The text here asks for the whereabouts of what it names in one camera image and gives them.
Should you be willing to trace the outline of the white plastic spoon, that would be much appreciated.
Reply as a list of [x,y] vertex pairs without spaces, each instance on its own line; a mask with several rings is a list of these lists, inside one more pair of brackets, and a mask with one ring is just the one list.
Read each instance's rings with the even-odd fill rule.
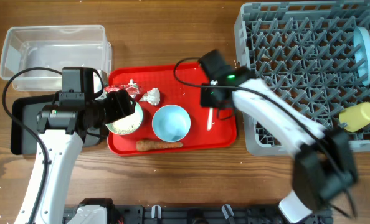
[[210,131],[212,128],[212,117],[213,117],[214,109],[209,108],[209,114],[207,118],[207,130]]

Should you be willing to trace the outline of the light blue small bowl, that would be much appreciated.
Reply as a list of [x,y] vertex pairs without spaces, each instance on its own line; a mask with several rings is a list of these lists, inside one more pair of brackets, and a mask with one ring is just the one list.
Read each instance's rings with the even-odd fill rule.
[[162,141],[180,141],[187,136],[190,128],[191,118],[189,114],[178,105],[163,106],[153,115],[153,132]]

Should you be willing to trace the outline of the yellow plastic cup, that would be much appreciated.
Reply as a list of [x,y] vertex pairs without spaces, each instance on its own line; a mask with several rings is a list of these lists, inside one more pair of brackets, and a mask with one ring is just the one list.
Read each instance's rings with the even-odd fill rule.
[[356,132],[370,124],[370,103],[364,102],[345,108],[339,114],[339,121],[345,130]]

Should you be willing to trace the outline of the light blue plate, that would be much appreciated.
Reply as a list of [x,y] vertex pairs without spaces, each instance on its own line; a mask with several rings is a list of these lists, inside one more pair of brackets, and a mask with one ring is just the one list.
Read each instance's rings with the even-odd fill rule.
[[362,78],[364,86],[370,85],[370,34],[364,27],[356,27],[354,30],[353,44],[355,48],[358,77]]

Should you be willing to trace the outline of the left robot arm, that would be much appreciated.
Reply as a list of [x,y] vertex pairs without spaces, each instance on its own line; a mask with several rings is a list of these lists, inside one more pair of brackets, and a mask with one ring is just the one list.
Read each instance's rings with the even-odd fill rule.
[[94,90],[94,68],[65,67],[62,89],[37,114],[33,131],[11,112],[12,121],[37,142],[34,167],[16,223],[62,223],[70,178],[87,131],[135,112],[136,101],[126,90],[102,98]]

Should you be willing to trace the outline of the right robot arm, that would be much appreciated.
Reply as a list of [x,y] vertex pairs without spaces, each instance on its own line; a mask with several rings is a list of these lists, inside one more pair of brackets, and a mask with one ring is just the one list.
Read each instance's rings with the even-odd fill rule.
[[324,208],[344,193],[357,216],[350,189],[359,180],[349,136],[342,128],[327,129],[302,115],[276,95],[247,67],[234,68],[218,50],[198,59],[209,82],[212,103],[233,107],[256,120],[293,158],[292,191],[279,210],[289,223],[297,223]]

